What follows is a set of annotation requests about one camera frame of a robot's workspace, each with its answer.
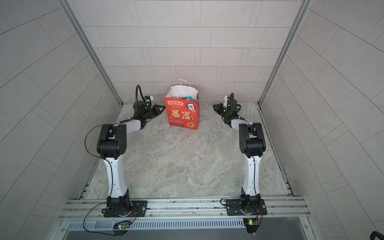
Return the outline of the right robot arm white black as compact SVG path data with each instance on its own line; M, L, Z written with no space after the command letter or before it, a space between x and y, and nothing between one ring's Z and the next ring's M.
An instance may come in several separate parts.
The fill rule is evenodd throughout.
M225 97L224 103L213 105L214 111L229 127L239 131L239 145L245 159L245 179L238 200L226 200L229 216L266 215L265 202L259 188L260 164L266 151L262 124L249 123L239 115L241 105L234 93Z

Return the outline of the red paper gift bag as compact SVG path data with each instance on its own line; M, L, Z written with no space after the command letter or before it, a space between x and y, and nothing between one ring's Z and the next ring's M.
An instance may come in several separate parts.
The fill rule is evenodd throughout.
M199 92L188 81L179 81L180 84L172 86L165 97L169 125L197 130L200 120ZM186 96L192 96L194 100L181 100Z

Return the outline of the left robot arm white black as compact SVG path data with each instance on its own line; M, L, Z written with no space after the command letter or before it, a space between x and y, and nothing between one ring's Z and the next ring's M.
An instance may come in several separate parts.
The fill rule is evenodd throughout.
M110 194L106 200L106 208L102 210L104 217L126 217L134 214L134 207L129 196L124 174L124 156L127 150L127 134L139 131L147 122L159 116L165 106L152 104L151 100L134 104L134 115L115 124L103 124L97 143L97 152L104 160Z

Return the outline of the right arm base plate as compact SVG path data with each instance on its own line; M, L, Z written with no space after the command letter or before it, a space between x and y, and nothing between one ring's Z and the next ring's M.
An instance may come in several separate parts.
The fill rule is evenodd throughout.
M265 201L261 199L258 205L243 205L239 199L222 199L225 203L228 216L264 216L267 215Z

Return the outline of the teal snack packet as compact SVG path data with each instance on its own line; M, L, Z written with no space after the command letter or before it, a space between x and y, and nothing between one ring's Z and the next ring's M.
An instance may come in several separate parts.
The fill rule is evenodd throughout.
M181 97L181 100L193 101L194 98L192 96L186 96L186 97Z

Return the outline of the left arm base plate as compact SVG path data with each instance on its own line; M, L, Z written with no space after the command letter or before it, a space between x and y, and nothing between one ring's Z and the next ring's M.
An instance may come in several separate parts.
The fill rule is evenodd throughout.
M125 206L106 207L102 210L102 214L105 218L144 217L147 205L147 201L131 201Z

